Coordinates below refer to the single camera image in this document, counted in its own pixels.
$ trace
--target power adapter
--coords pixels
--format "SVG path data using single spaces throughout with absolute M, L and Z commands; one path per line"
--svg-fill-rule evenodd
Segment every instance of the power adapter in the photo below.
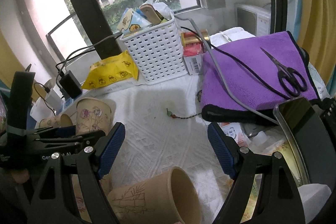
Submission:
M 70 70 L 60 79 L 59 84 L 72 99 L 82 94 L 81 84 Z

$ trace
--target yellow package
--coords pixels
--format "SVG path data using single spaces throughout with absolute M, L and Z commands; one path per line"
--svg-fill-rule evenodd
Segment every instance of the yellow package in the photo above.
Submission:
M 125 51 L 94 63 L 82 88 L 92 90 L 130 77 L 138 78 L 138 68 L 128 51 Z

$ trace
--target scissor blade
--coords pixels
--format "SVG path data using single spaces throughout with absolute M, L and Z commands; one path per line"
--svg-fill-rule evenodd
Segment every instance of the scissor blade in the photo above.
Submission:
M 266 50 L 264 50 L 263 48 L 260 48 L 267 56 L 268 58 L 270 58 L 270 60 L 272 60 L 273 62 L 278 62 L 278 60 L 276 60 L 270 53 L 268 53 Z

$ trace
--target screw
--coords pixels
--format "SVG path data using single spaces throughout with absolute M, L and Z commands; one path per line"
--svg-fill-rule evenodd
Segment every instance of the screw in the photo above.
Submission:
M 85 153 L 91 153 L 93 151 L 93 147 L 92 146 L 87 146 L 84 148 L 84 152 Z
M 239 148 L 239 151 L 241 153 L 247 154 L 250 150 L 247 147 L 242 146 L 241 148 Z
M 282 158 L 282 154 L 280 152 L 275 152 L 274 157 L 276 157 L 277 159 L 280 159 Z
M 59 157 L 59 153 L 55 152 L 51 155 L 52 159 L 57 159 Z

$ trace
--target scissors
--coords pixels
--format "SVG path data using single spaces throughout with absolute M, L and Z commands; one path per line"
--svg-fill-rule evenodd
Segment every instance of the scissors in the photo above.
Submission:
M 269 54 L 267 51 L 265 51 L 263 48 L 261 50 L 272 60 L 272 62 L 277 66 L 278 68 L 278 79 L 280 82 L 280 85 L 283 87 L 283 89 L 291 96 L 298 97 L 301 93 L 301 91 L 306 91 L 308 89 L 307 82 L 303 78 L 303 76 L 294 70 L 293 68 L 288 68 L 285 65 L 281 64 L 278 60 L 276 60 L 271 54 Z M 300 85 L 300 82 L 297 80 L 297 77 L 300 78 L 303 85 Z M 290 86 L 294 89 L 294 91 L 290 90 L 284 83 L 284 80 L 290 84 Z

